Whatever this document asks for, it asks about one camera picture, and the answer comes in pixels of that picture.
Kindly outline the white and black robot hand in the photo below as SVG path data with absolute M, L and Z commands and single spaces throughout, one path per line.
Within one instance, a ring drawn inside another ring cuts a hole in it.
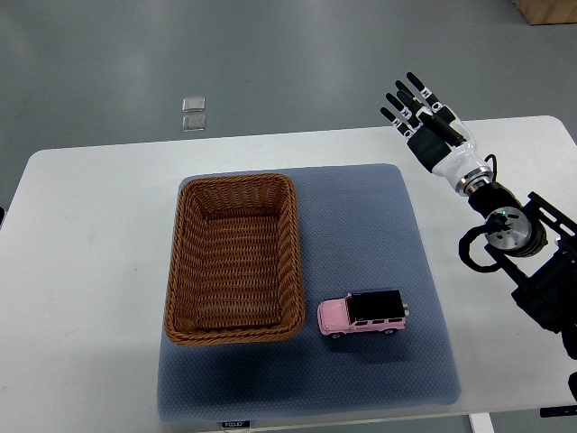
M 430 173 L 445 178 L 461 196 L 495 180 L 496 168 L 477 153 L 471 132 L 451 107 L 414 73 L 395 82 L 380 113 L 404 137 L 410 151 Z

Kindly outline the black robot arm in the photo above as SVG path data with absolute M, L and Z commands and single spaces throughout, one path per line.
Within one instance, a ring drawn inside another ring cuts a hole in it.
M 541 328 L 559 334 L 576 357 L 576 223 L 535 192 L 521 205 L 498 182 L 479 186 L 468 203 L 484 223 L 459 241 L 459 257 L 479 273 L 504 271 L 517 284 L 511 297 Z M 556 251 L 528 276 L 514 258 L 526 259 L 548 245 L 547 229 L 558 234 Z

